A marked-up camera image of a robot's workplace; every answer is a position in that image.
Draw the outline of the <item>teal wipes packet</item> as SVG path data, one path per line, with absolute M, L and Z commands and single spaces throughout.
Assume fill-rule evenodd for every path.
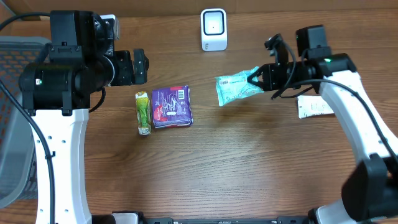
M 247 81 L 248 77 L 258 70 L 254 67 L 251 70 L 243 70 L 234 75 L 216 77 L 216 91 L 219 106 L 224 106 L 234 100 L 247 98 L 263 93 L 262 88 Z

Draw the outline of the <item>green yellow snack packet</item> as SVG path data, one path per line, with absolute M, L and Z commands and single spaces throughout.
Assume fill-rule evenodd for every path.
M 146 91 L 140 91 L 135 94 L 136 111 L 138 120 L 138 132 L 146 136 L 151 133 L 150 123 L 150 99 Z

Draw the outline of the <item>white tube gold cap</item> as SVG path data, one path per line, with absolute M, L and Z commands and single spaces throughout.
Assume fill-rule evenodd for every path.
M 333 110 L 321 96 L 300 95 L 297 97 L 298 117 L 333 114 Z

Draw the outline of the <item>purple pad package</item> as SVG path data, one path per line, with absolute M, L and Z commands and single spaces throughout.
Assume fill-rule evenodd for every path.
M 156 129 L 193 124 L 188 85 L 152 90 L 151 100 Z

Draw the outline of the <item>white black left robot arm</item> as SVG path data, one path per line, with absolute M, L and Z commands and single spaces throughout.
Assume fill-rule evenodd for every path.
M 92 215 L 85 187 L 85 133 L 90 96 L 107 86 L 141 85 L 142 49 L 117 51 L 119 21 L 91 11 L 52 11 L 51 41 L 19 78 L 23 112 L 34 133 L 37 223 L 140 224 L 139 212 Z

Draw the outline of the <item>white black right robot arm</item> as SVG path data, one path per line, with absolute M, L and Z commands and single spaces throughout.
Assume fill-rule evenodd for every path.
M 397 137 L 371 103 L 348 54 L 331 51 L 324 27 L 304 27 L 295 35 L 301 61 L 277 34 L 264 44 L 275 62 L 261 66 L 248 83 L 273 91 L 274 98 L 311 85 L 338 118 L 356 159 L 341 198 L 311 209 L 308 223 L 372 223 L 397 216 Z

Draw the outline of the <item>white barcode scanner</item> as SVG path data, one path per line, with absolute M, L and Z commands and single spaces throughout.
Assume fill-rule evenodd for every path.
M 227 17 L 224 9 L 209 8 L 200 14 L 201 47 L 205 52 L 223 51 L 228 45 Z

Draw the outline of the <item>grey plastic basket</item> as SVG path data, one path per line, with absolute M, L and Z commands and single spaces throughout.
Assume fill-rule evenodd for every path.
M 20 103 L 19 75 L 48 42 L 43 37 L 1 37 L 1 81 Z M 1 208 L 16 200 L 36 198 L 37 171 L 32 130 L 1 92 Z

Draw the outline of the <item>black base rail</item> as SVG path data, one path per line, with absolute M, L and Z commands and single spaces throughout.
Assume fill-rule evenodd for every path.
M 277 218 L 192 218 L 174 219 L 172 217 L 145 217 L 143 212 L 117 211 L 106 215 L 92 215 L 92 224 L 316 224 L 321 223 L 315 211 L 307 216 L 278 216 Z

